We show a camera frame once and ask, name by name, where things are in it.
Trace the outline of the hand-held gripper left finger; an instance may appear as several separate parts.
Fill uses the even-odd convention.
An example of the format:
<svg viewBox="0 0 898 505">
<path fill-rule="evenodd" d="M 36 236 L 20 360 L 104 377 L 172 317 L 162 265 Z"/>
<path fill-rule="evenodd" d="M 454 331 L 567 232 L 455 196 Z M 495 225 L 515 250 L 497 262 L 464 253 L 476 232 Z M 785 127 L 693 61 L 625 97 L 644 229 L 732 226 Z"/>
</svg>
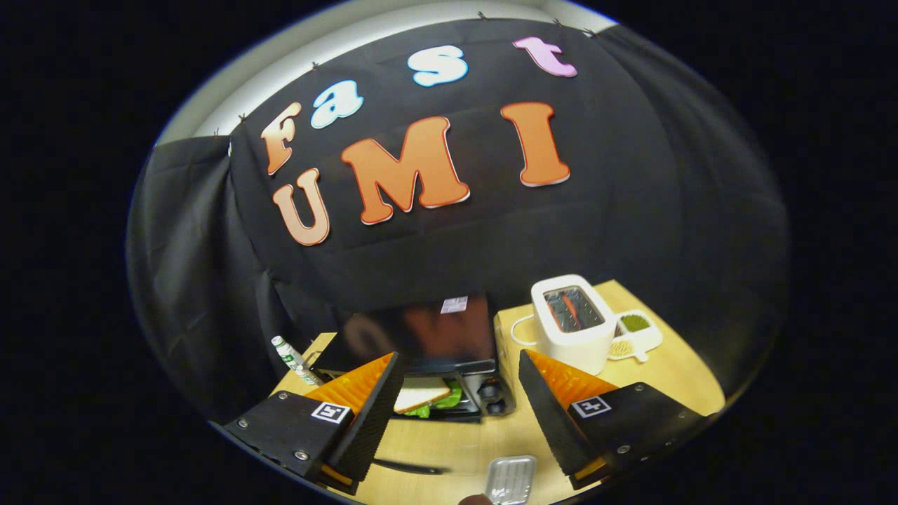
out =
<svg viewBox="0 0 898 505">
<path fill-rule="evenodd" d="M 406 358 L 392 352 L 307 393 L 280 390 L 224 425 L 262 461 L 355 494 L 394 414 Z"/>
</svg>

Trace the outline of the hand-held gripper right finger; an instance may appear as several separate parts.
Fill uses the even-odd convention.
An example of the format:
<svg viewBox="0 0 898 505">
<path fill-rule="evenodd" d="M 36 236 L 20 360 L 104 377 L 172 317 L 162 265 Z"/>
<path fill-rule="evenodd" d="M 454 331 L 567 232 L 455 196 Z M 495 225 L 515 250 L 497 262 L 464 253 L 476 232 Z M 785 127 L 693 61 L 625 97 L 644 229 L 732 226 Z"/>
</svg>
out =
<svg viewBox="0 0 898 505">
<path fill-rule="evenodd" d="M 613 386 L 533 349 L 519 353 L 518 380 L 575 490 L 654 461 L 705 425 L 650 384 Z"/>
</svg>

